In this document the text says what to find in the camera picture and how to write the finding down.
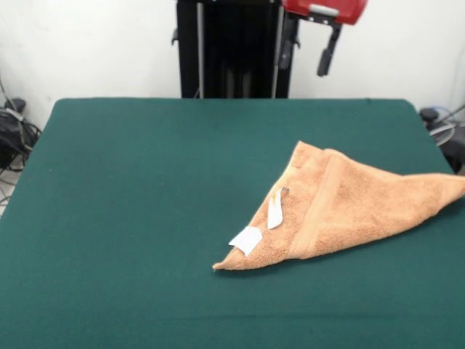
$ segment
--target black machine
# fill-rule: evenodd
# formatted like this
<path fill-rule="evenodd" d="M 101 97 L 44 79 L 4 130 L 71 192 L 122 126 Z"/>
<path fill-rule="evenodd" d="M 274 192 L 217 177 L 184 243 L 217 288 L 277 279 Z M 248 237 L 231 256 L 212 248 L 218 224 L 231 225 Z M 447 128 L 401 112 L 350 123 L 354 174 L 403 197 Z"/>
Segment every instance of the black machine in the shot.
<path fill-rule="evenodd" d="M 41 135 L 41 130 L 22 115 L 25 107 L 24 100 L 8 98 L 0 108 L 0 175 L 5 170 L 20 172 Z M 18 158 L 20 167 L 12 166 Z"/>
<path fill-rule="evenodd" d="M 455 173 L 459 173 L 465 166 L 465 123 L 454 117 L 463 109 L 465 105 L 455 111 L 448 111 L 444 116 L 440 116 L 434 107 L 420 110 L 426 128 Z"/>
<path fill-rule="evenodd" d="M 328 75 L 344 24 L 366 0 L 179 0 L 183 98 L 287 98 L 299 22 L 330 25 L 318 75 Z"/>

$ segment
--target cable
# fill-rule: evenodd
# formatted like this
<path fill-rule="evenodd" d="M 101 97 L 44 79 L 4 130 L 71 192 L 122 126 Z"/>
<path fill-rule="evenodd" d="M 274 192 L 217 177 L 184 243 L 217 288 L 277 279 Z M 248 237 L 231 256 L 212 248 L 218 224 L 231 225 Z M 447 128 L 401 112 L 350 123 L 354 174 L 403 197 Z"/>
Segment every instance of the cable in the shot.
<path fill-rule="evenodd" d="M 7 185 L 11 185 L 13 187 L 16 186 L 16 183 L 9 182 L 8 180 L 4 180 L 3 178 L 0 178 L 0 182 L 5 183 Z"/>
<path fill-rule="evenodd" d="M 444 121 L 447 121 L 448 119 L 454 117 L 458 113 L 460 113 L 463 109 L 465 109 L 465 104 L 459 107 L 458 109 L 454 110 L 452 113 L 449 113 L 448 115 L 441 116 L 438 118 L 436 121 L 432 123 L 432 126 L 436 126 Z"/>
<path fill-rule="evenodd" d="M 436 142 L 436 145 L 437 145 L 438 147 L 440 147 L 441 145 L 446 144 L 447 142 L 449 142 L 449 141 L 452 139 L 452 137 L 454 136 L 455 133 L 456 133 L 456 129 L 452 129 L 452 130 L 449 132 L 449 135 L 446 136 L 443 140 L 440 140 L 440 141 Z"/>
<path fill-rule="evenodd" d="M 3 188 L 1 187 L 1 185 L 0 185 L 0 191 L 1 191 L 1 193 L 3 194 L 3 197 L 6 198 L 6 197 L 7 197 L 7 193 L 5 193 L 5 190 L 3 190 Z"/>
<path fill-rule="evenodd" d="M 0 74 L 0 89 L 1 89 L 1 92 L 3 93 L 3 96 L 5 97 L 5 99 L 9 102 L 9 104 L 13 107 L 13 109 L 15 111 L 17 111 L 15 102 L 10 100 L 10 98 L 8 97 L 7 92 L 5 91 L 5 87 L 3 86 L 3 81 L 1 80 L 1 74 Z"/>
<path fill-rule="evenodd" d="M 433 129 L 429 134 L 434 138 L 435 135 L 438 135 L 442 132 L 445 132 L 445 131 L 448 131 L 450 130 L 450 132 L 448 133 L 448 135 L 446 135 L 444 138 L 442 139 L 439 139 L 439 140 L 435 140 L 436 142 L 436 145 L 438 147 L 440 147 L 441 145 L 444 145 L 446 144 L 447 142 L 449 142 L 453 136 L 456 134 L 456 129 L 458 128 L 461 128 L 461 127 L 465 127 L 465 123 L 460 123 L 460 124 L 452 124 L 451 122 L 449 121 L 446 121 L 447 125 L 445 126 L 442 126 L 442 127 L 438 127 L 437 129 Z"/>
<path fill-rule="evenodd" d="M 5 201 L 10 200 L 10 198 L 11 198 L 11 196 L 5 196 L 2 200 L 0 200 L 0 205 L 1 205 L 2 203 L 4 203 Z"/>
<path fill-rule="evenodd" d="M 434 135 L 437 135 L 438 133 L 447 131 L 448 129 L 455 129 L 456 127 L 457 127 L 457 125 L 452 124 L 452 123 L 449 122 L 449 123 L 448 123 L 447 125 L 445 125 L 445 126 L 438 127 L 437 129 L 433 129 L 429 134 L 430 134 L 431 136 L 434 136 Z"/>
<path fill-rule="evenodd" d="M 20 113 L 0 107 L 0 169 L 21 172 L 41 134 Z M 17 158 L 23 166 L 14 168 L 12 163 Z"/>
<path fill-rule="evenodd" d="M 441 105 L 431 105 L 427 108 L 436 109 L 437 111 L 446 111 L 448 114 L 452 114 L 452 111 L 450 111 L 450 109 L 442 107 Z"/>

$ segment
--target folded towel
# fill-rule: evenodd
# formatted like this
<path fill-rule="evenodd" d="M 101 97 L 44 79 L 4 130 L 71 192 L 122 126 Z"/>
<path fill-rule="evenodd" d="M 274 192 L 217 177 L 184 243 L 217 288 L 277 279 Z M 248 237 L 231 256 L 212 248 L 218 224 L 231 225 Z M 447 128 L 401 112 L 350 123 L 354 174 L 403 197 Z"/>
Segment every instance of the folded towel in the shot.
<path fill-rule="evenodd" d="M 269 202 L 281 188 L 283 221 L 269 230 Z M 248 225 L 262 240 L 247 257 L 234 247 L 213 269 L 262 268 L 366 244 L 421 224 L 463 195 L 463 177 L 401 176 L 299 142 Z"/>

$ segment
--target towel label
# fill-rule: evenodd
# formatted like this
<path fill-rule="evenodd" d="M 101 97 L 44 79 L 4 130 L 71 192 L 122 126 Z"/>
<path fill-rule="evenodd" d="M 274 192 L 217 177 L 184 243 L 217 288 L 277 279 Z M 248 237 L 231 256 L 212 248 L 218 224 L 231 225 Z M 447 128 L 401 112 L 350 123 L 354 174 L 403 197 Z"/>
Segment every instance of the towel label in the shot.
<path fill-rule="evenodd" d="M 230 245 L 236 246 L 248 257 L 256 245 L 263 239 L 260 229 L 255 227 L 246 227 L 233 240 Z"/>
<path fill-rule="evenodd" d="M 283 206 L 281 203 L 282 193 L 287 191 L 287 188 L 281 188 L 273 195 L 268 204 L 268 230 L 278 227 L 283 222 Z"/>

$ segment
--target green tablecloth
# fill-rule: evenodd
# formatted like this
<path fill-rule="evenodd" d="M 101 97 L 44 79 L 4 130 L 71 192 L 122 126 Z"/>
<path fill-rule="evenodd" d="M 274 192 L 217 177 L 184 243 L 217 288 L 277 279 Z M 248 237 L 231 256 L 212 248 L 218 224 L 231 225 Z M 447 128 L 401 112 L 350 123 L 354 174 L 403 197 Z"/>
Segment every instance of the green tablecloth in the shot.
<path fill-rule="evenodd" d="M 216 272 L 298 140 L 449 172 L 406 102 L 62 100 L 0 222 L 0 348 L 465 348 L 465 203 Z"/>

